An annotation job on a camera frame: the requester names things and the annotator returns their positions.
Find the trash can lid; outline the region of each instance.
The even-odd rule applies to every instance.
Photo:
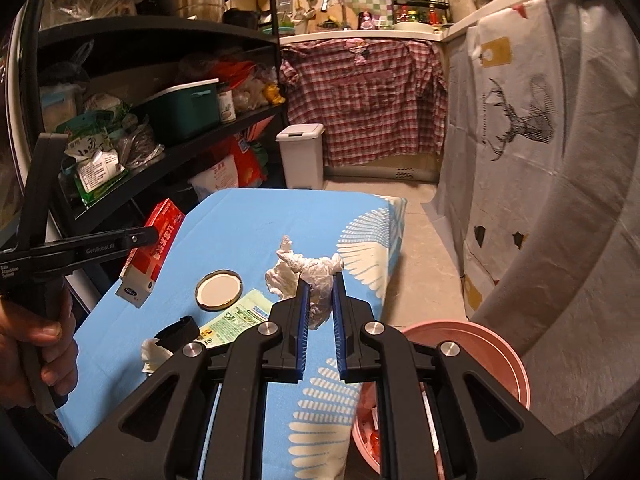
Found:
[[[287,142],[290,140],[309,140],[317,139],[324,132],[324,124],[292,124],[282,130],[277,136],[278,142]]]

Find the black gripper frame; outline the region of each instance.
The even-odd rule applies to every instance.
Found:
[[[60,318],[64,276],[87,264],[123,258],[158,240],[153,227],[122,229],[46,243],[49,200],[62,164],[67,136],[40,134],[31,157],[14,248],[0,251],[0,293],[38,316]],[[19,343],[20,360],[37,409],[51,413],[66,403],[40,377],[42,352]]]
[[[195,480],[202,458],[203,480],[259,480],[267,384],[302,378],[308,307],[299,280],[295,298],[233,343],[206,349],[185,318],[163,330],[172,345],[182,334],[180,348],[65,458],[58,480]]]
[[[462,346],[412,343],[383,324],[367,331],[371,308],[346,295],[341,274],[333,300],[340,378],[376,383],[380,478],[438,479],[423,384],[446,480],[584,479],[559,440]]]

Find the crumpled white tissue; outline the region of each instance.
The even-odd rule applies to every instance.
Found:
[[[158,346],[156,343],[160,341],[155,337],[151,339],[145,339],[142,342],[142,348],[140,353],[142,354],[143,368],[142,371],[145,374],[151,374],[155,372],[169,357],[173,354],[166,348]]]
[[[309,328],[315,330],[329,319],[334,274],[343,270],[344,264],[338,253],[331,258],[305,258],[302,254],[294,254],[291,245],[289,237],[284,235],[276,251],[278,263],[267,270],[264,281],[269,292],[277,294],[281,300],[288,300],[296,295],[298,279],[305,280],[311,287]]]

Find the blue ironing board cover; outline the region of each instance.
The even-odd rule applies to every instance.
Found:
[[[186,216],[142,308],[117,297],[116,284],[78,329],[78,387],[57,412],[71,443],[84,439],[145,379],[144,339],[181,316],[201,326],[216,315],[194,300],[205,274],[232,269],[245,292],[257,288],[278,301],[264,273],[276,263],[283,235],[295,253],[310,258],[340,253],[347,293],[368,301],[379,317],[400,252],[405,206],[404,199],[355,192],[230,189],[208,197]],[[303,381],[269,386],[263,479],[338,478],[358,394],[359,386],[339,381],[330,319],[309,331]]]

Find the green plastic box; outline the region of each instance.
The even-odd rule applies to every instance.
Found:
[[[174,146],[220,124],[218,79],[171,86],[131,110],[143,121],[149,116],[156,142]]]

